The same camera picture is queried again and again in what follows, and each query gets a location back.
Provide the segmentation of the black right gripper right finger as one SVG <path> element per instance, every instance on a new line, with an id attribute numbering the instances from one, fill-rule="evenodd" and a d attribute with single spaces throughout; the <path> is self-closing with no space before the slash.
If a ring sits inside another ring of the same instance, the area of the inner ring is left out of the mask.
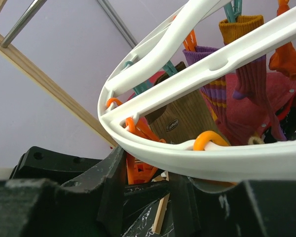
<path id="1" fill-rule="evenodd" d="M 296 237 L 296 181 L 233 187 L 169 174 L 177 237 Z"/>

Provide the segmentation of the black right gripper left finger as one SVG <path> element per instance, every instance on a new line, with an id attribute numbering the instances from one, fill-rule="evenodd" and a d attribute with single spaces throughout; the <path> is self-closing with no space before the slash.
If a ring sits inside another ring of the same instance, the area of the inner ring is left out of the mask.
<path id="1" fill-rule="evenodd" d="M 48 179 L 0 180 L 0 237 L 118 237 L 126 154 L 116 147 L 62 185 Z"/>

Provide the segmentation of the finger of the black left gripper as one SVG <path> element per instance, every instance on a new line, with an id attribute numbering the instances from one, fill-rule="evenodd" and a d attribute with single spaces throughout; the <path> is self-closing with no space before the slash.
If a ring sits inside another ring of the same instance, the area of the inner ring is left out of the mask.
<path id="1" fill-rule="evenodd" d="M 21 156 L 9 178 L 47 178 L 61 185 L 99 162 L 100 159 L 71 156 L 33 146 Z"/>
<path id="2" fill-rule="evenodd" d="M 97 237 L 120 237 L 132 228 L 144 210 L 169 193 L 167 181 L 139 185 L 106 184 L 96 218 Z"/>

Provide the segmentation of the white round clip hanger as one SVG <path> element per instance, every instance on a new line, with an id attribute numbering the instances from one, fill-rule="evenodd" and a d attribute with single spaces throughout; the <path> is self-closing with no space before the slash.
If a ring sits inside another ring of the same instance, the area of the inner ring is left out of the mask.
<path id="1" fill-rule="evenodd" d="M 194 27 L 226 5 L 190 0 L 146 36 L 105 82 L 98 100 L 104 129 L 129 154 L 165 171 L 206 180 L 296 180 L 296 140 L 248 145 L 263 114 L 227 104 L 226 75 L 254 65 L 266 79 L 266 54 L 296 39 L 296 6 L 226 46 L 185 52 L 174 75 L 125 103 L 119 95 L 157 73 Z"/>

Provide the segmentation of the orange gripped clothes peg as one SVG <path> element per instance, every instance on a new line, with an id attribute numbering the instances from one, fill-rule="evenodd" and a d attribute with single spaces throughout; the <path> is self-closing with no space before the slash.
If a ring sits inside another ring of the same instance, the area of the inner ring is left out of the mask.
<path id="1" fill-rule="evenodd" d="M 142 162 L 129 153 L 126 154 L 128 184 L 141 184 L 151 181 L 158 168 Z"/>

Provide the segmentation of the yellow orange clothes peg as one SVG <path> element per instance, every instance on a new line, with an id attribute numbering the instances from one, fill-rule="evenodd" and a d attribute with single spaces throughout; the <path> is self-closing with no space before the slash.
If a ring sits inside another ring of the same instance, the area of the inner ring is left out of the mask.
<path id="1" fill-rule="evenodd" d="M 225 141 L 219 134 L 217 134 L 214 131 L 204 131 L 201 134 L 198 135 L 198 137 L 195 139 L 193 143 L 193 150 L 194 151 L 204 151 L 206 145 L 212 142 L 219 146 L 230 146 L 230 144 Z"/>

